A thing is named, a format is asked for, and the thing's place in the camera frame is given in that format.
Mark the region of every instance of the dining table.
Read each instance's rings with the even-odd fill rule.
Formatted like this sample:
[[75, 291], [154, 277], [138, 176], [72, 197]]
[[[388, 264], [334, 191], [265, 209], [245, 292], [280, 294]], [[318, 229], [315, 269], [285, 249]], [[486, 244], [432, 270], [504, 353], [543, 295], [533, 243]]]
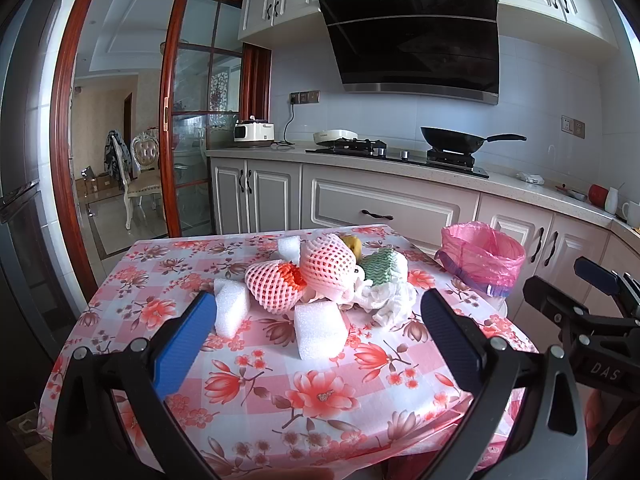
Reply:
[[[180, 389], [164, 402], [223, 478], [324, 466], [342, 479], [393, 456], [441, 449], [472, 396], [457, 386], [422, 323], [423, 292], [436, 288], [487, 337], [499, 335], [518, 350], [536, 349], [510, 320], [386, 224], [136, 242], [64, 343], [40, 402], [39, 433], [54, 436], [56, 405], [75, 348], [105, 354], [151, 338], [200, 291], [213, 293], [215, 278], [244, 280], [251, 264], [273, 258], [278, 238], [298, 235], [305, 243], [328, 233], [358, 237], [363, 254], [379, 248], [404, 254], [407, 280], [418, 291], [408, 319], [386, 330], [373, 322], [372, 312], [354, 306], [342, 314], [348, 327], [344, 349], [331, 358], [302, 360], [293, 311], [270, 314], [252, 298], [236, 335], [222, 337], [212, 328]], [[498, 459], [522, 396], [522, 390], [512, 392], [479, 466]], [[126, 395], [114, 392], [114, 400], [139, 460], [160, 469]]]

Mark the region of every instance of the white appliance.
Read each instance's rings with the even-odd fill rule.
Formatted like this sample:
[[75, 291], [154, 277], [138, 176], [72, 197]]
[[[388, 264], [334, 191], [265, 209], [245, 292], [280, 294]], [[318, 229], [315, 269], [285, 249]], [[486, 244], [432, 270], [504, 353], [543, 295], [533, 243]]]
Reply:
[[240, 121], [234, 129], [234, 144], [238, 147], [269, 146], [274, 140], [273, 124], [254, 116]]
[[314, 142], [319, 146], [338, 139], [357, 139], [358, 134], [349, 130], [325, 130], [314, 133]]

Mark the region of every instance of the frying pan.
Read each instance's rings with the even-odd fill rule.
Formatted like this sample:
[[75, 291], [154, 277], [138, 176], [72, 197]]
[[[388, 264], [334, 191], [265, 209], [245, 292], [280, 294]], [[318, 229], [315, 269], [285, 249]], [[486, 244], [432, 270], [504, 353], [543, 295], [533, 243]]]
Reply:
[[501, 134], [491, 137], [478, 137], [442, 128], [429, 128], [423, 126], [422, 136], [436, 150], [446, 152], [463, 153], [469, 155], [480, 149], [484, 142], [494, 142], [494, 140], [527, 140], [527, 137], [516, 134]]

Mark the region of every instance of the table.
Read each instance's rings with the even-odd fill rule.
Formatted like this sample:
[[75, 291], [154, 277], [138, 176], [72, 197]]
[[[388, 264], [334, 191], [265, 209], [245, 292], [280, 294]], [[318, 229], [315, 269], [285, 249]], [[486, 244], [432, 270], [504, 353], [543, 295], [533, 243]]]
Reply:
[[[360, 308], [345, 313], [346, 346], [335, 358], [302, 361], [293, 314], [257, 303], [238, 334], [210, 333], [180, 390], [165, 399], [181, 428], [220, 476], [265, 467], [331, 467], [336, 479], [398, 454], [441, 449], [472, 398], [461, 392], [420, 319], [420, 297], [436, 287], [487, 336], [535, 351], [510, 321], [387, 225], [139, 241], [100, 286], [60, 353], [40, 403], [40, 433], [51, 439], [65, 368], [77, 346], [105, 353], [150, 338], [213, 279], [242, 280], [269, 259], [284, 235], [352, 234], [363, 254], [393, 247], [409, 261], [418, 290], [412, 316], [390, 332]], [[513, 425], [516, 391], [482, 461], [493, 463]], [[116, 402], [140, 460], [159, 468], [124, 395]]]

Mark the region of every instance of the black range hood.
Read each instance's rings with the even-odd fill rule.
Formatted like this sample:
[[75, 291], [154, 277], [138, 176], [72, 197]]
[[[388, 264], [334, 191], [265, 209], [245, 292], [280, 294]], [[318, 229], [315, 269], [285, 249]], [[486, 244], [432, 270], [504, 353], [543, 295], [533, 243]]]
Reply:
[[496, 0], [319, 0], [347, 92], [498, 103]]

